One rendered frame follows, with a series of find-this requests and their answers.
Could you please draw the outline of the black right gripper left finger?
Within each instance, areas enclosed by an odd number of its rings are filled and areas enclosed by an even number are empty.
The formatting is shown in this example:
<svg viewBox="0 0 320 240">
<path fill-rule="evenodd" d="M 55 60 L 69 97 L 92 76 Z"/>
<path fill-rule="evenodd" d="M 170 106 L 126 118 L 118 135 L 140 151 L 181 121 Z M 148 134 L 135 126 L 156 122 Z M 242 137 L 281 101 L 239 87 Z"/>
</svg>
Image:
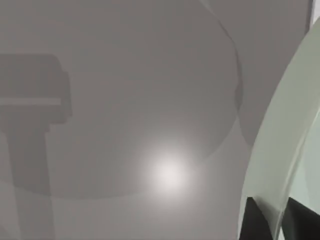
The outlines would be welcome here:
<svg viewBox="0 0 320 240">
<path fill-rule="evenodd" d="M 262 199 L 246 198 L 239 240 L 278 240 L 277 209 Z"/>
</svg>

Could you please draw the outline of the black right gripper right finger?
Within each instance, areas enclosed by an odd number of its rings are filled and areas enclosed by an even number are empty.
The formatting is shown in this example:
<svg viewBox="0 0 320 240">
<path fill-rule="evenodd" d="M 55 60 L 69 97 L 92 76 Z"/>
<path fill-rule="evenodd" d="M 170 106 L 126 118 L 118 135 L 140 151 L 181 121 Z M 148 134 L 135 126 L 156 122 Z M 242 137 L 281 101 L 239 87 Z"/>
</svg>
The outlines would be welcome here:
<svg viewBox="0 0 320 240">
<path fill-rule="evenodd" d="M 320 214 L 290 197 L 281 229 L 285 240 L 320 240 Z"/>
</svg>

